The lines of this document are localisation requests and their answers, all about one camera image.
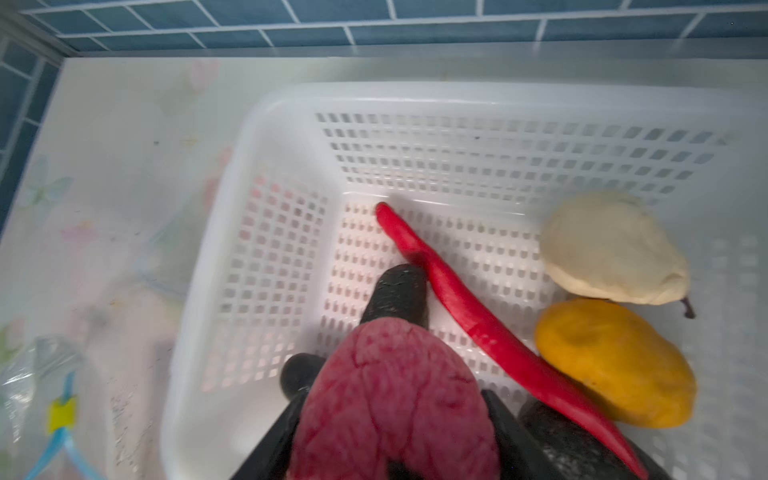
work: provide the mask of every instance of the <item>white plastic basket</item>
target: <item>white plastic basket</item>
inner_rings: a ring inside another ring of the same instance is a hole
[[[538,257],[542,222],[567,195],[611,188],[644,199],[688,255],[698,313],[636,308],[683,350],[699,396],[680,428],[626,432],[676,480],[765,478],[766,105],[728,91],[492,83],[271,96],[243,125],[200,250],[164,414],[168,478],[229,478],[286,405],[286,358],[330,354],[358,323],[378,275],[402,262],[378,201],[533,348],[538,314],[564,298]],[[434,298],[429,308],[434,334],[519,407],[519,387]]]

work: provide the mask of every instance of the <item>yellow tag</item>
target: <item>yellow tag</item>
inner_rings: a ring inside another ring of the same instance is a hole
[[[74,410],[77,405],[76,397],[69,397],[69,400],[62,405],[58,399],[51,404],[51,416],[48,421],[48,434],[52,434],[61,427],[70,427],[74,425]]]

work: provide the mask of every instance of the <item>red chili pepper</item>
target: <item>red chili pepper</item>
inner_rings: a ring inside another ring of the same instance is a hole
[[[387,204],[376,219],[400,253],[425,269],[438,300],[485,353],[534,397],[576,422],[638,477],[648,472],[616,426],[566,376],[536,356],[464,285],[456,272]]]

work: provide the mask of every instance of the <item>white tabletop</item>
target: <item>white tabletop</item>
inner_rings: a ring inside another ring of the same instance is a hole
[[[48,333],[86,352],[108,402],[109,478],[164,477],[184,283],[244,115],[287,84],[395,79],[765,88],[768,61],[68,60],[0,242],[0,362]]]

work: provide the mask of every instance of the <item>yellow fruit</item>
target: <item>yellow fruit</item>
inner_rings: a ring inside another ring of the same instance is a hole
[[[612,419],[660,429],[690,418],[696,379],[688,362],[631,310],[585,298],[556,303],[542,313],[534,340]]]

